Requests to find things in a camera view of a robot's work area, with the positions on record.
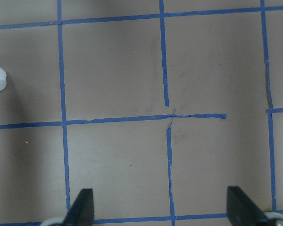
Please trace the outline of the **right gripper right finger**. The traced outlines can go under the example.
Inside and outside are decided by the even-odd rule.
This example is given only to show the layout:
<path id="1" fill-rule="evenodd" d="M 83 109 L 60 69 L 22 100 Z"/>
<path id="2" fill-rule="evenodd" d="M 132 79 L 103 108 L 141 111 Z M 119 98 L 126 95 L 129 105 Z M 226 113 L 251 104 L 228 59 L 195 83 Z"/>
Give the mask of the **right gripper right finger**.
<path id="1" fill-rule="evenodd" d="M 228 186 L 226 214 L 232 226 L 267 226 L 268 218 L 238 186 Z"/>

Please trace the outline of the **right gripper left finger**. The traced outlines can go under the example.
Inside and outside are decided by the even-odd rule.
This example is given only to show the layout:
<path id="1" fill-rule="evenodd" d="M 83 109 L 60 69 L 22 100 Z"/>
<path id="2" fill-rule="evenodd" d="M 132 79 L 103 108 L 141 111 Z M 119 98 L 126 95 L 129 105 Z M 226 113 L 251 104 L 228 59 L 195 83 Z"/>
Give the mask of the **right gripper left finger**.
<path id="1" fill-rule="evenodd" d="M 91 188 L 82 189 L 65 219 L 64 226 L 92 226 L 94 223 L 94 199 Z"/>

